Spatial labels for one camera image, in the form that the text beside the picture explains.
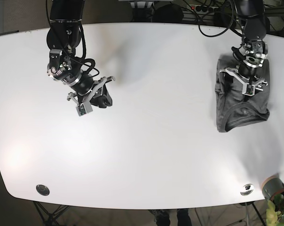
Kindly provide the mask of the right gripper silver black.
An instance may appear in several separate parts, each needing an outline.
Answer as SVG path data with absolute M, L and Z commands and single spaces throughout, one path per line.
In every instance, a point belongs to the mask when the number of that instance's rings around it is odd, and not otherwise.
M 91 75 L 78 75 L 73 81 L 66 84 L 73 90 L 67 96 L 67 100 L 76 103 L 76 111 L 83 116 L 93 111 L 93 106 L 107 108 L 113 105 L 113 101 L 106 88 L 106 84 L 115 81 L 113 76 L 102 77 L 95 81 Z

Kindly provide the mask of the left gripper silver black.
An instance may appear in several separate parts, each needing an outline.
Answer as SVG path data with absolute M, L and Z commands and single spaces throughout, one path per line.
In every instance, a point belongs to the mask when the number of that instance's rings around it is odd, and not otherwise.
M 267 97 L 268 63 L 255 69 L 253 75 L 244 65 L 219 63 L 220 97 Z

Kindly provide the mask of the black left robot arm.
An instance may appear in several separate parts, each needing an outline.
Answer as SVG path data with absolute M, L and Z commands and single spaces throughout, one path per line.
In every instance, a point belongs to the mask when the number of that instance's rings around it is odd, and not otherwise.
M 239 65 L 219 72 L 235 78 L 242 84 L 242 94 L 252 97 L 256 90 L 263 91 L 262 84 L 268 85 L 264 78 L 256 75 L 268 55 L 268 46 L 263 40 L 267 34 L 264 3 L 262 0 L 232 0 L 230 3 L 232 12 L 237 13 L 242 31 L 241 47 L 245 52 L 242 54 L 233 47 L 233 56 Z

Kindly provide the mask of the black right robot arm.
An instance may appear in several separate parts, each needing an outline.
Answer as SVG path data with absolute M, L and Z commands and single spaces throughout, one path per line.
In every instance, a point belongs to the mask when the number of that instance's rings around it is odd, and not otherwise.
M 47 46 L 49 63 L 47 74 L 72 89 L 67 100 L 73 100 L 79 116 L 92 112 L 92 107 L 107 108 L 113 101 L 106 84 L 115 78 L 95 80 L 95 60 L 87 58 L 86 40 L 82 25 L 85 1 L 54 0 L 46 7 L 49 24 Z

